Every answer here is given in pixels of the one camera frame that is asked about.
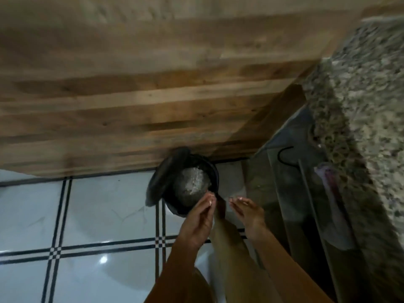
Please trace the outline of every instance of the white tile floor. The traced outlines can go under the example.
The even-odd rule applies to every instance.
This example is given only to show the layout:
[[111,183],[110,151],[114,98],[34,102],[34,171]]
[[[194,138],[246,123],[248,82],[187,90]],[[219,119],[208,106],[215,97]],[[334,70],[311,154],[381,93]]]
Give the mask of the white tile floor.
[[[217,168],[223,198],[245,195],[240,162]],[[0,188],[1,301],[143,302],[183,222],[162,202],[145,207],[152,174]],[[195,265],[223,302],[210,243]]]

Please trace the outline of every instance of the hand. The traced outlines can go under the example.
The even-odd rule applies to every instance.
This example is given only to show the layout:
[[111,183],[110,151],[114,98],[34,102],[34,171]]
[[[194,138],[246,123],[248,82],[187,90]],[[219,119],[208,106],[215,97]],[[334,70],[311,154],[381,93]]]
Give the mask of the hand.
[[208,239],[212,229],[215,208],[215,194],[207,191],[189,212],[176,241],[180,241],[191,249],[198,251]]
[[229,205],[237,218],[244,224],[246,236],[252,242],[262,238],[267,229],[264,220],[264,209],[253,201],[243,197],[229,198]]

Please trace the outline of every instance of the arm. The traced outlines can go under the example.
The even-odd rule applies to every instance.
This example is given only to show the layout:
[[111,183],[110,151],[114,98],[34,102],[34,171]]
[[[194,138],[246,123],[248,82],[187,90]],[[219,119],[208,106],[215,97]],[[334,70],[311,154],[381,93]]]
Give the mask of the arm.
[[207,192],[189,212],[171,249],[170,257],[145,303],[185,302],[196,255],[208,239],[216,198]]
[[247,238],[257,250],[284,303],[332,303],[266,228],[261,207],[241,197],[230,199],[230,206],[244,224]]

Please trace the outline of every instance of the black lid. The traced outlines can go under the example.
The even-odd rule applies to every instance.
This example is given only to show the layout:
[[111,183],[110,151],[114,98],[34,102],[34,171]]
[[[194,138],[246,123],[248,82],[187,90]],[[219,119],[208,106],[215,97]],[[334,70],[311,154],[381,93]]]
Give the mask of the black lid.
[[185,160],[191,154],[188,147],[174,149],[155,170],[150,179],[146,191],[146,206],[156,205],[167,187],[174,182],[174,179],[182,171]]

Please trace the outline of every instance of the granite countertop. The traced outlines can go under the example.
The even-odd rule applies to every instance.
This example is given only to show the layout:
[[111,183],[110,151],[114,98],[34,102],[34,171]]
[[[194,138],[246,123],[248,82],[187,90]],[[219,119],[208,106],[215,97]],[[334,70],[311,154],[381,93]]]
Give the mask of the granite countertop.
[[372,283],[404,301],[404,20],[362,23],[303,88]]

